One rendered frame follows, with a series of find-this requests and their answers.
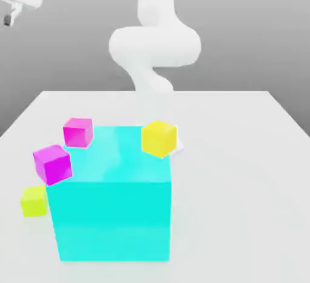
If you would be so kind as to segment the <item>large cyan box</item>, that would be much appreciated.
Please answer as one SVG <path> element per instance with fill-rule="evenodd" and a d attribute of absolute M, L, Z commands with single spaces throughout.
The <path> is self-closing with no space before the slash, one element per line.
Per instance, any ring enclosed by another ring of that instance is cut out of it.
<path fill-rule="evenodd" d="M 73 175 L 47 188 L 63 262 L 170 258 L 171 166 L 142 151 L 140 126 L 96 126 L 68 148 Z"/>

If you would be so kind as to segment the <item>small magenta cube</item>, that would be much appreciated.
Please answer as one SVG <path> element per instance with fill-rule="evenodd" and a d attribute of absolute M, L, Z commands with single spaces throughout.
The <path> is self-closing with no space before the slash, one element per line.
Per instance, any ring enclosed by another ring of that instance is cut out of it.
<path fill-rule="evenodd" d="M 63 132 L 67 147 L 87 148 L 93 139 L 92 119 L 72 117 L 63 126 Z"/>
<path fill-rule="evenodd" d="M 73 175 L 70 154 L 60 145 L 51 145 L 33 152 L 36 172 L 47 185 L 54 185 Z"/>

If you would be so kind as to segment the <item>small lime yellow cube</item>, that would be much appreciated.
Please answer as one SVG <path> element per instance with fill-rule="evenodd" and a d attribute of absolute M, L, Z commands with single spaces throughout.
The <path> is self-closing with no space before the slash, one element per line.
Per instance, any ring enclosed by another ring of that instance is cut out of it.
<path fill-rule="evenodd" d="M 46 215 L 48 199 L 45 186 L 26 187 L 22 193 L 21 207 L 25 217 Z"/>

